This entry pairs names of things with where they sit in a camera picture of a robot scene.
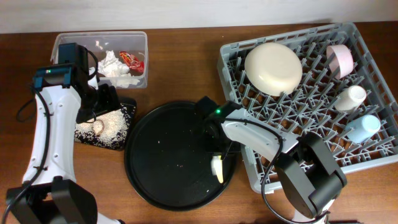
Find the white plastic fork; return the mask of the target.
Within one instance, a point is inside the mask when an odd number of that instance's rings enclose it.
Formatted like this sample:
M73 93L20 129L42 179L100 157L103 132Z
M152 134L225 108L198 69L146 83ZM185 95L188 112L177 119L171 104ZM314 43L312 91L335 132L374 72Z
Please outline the white plastic fork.
M211 159L211 170L213 175L220 175L222 174L222 160L221 156L213 156Z

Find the small pink bowl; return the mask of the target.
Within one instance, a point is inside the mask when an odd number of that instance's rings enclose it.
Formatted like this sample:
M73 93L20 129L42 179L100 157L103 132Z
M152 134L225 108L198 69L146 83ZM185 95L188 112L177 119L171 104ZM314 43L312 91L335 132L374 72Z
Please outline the small pink bowl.
M330 61L329 68L335 73L336 79L342 79L354 69L353 56L345 45L329 45L326 48L326 57Z

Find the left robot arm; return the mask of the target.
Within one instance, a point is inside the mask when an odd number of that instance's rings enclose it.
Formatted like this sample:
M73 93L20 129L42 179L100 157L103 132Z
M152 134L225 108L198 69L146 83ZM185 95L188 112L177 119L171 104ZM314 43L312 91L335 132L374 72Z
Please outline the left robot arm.
M90 73L92 55L77 43L58 47L58 62L38 69L30 86L37 105L34 145L20 187L7 190L2 216L20 223L118 223L98 211L94 196L76 183L76 124L120 109L113 86Z

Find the large cream bowl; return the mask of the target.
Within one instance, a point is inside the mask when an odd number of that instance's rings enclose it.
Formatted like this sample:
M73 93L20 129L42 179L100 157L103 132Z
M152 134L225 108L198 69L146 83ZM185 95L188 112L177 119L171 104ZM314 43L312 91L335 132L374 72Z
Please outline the large cream bowl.
M246 56L244 69L251 84L270 96L291 94L303 74L301 61L294 51L272 42L253 48Z

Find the clear plastic waste bin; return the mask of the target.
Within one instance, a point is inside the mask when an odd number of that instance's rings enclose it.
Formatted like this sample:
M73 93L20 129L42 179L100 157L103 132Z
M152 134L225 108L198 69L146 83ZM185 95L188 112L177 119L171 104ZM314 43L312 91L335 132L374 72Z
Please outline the clear plastic waste bin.
M117 88L117 89L137 89L146 88L148 80L148 41L147 34L143 31L103 31L103 32L72 32L62 33L55 39L53 45L52 54L50 61L54 64L58 62L58 46L60 44L76 43L86 47L88 50L93 52L96 58L101 61L106 56L106 51L113 51L116 58L121 62L122 58L119 56L120 51L125 51L129 54L133 54L139 60L144 62L144 73L135 72L130 70L129 73L134 78L140 80L140 83L136 86L130 85L129 88ZM102 74L98 74L99 84L112 85L110 79L112 77L105 77Z

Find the light blue cup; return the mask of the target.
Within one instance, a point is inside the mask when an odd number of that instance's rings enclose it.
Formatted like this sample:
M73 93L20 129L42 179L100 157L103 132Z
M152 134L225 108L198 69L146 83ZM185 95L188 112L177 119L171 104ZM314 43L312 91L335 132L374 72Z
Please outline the light blue cup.
M349 133L346 137L354 143L362 143L375 135L381 128L380 120L374 115L367 114L353 121L350 121L346 127L345 131L348 130Z

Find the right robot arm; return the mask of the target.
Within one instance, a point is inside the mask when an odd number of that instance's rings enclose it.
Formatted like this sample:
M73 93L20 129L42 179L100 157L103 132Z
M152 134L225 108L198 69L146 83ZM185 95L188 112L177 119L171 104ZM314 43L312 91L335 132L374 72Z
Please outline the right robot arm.
M329 207L347 179L324 140L315 133L299 136L278 130L255 118L241 105L227 101L219 106L205 96L195 103L200 134L209 136L211 171L223 182L223 161L242 144L269 161L265 171L277 177L302 223L327 223Z

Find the white napkin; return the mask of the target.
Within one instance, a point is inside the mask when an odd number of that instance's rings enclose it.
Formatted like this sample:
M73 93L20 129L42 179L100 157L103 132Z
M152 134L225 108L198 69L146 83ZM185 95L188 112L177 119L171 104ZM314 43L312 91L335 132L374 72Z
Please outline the white napkin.
M129 77L130 68L116 58L113 51L106 51L104 59L98 62L98 73L105 77Z

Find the red snack wrapper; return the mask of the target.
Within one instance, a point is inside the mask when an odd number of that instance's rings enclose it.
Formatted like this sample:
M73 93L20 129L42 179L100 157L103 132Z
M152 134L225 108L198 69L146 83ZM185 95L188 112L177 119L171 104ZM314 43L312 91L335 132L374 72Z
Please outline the red snack wrapper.
M144 62L139 60L136 56L125 51L120 51L119 56L122 58L124 64L131 70L144 73Z

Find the white cup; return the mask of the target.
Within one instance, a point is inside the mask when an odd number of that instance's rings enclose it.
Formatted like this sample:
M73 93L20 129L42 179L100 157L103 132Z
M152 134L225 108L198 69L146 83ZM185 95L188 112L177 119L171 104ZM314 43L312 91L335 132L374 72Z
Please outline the white cup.
M366 90L359 86L353 85L338 95L335 109L340 113L352 113L366 99Z

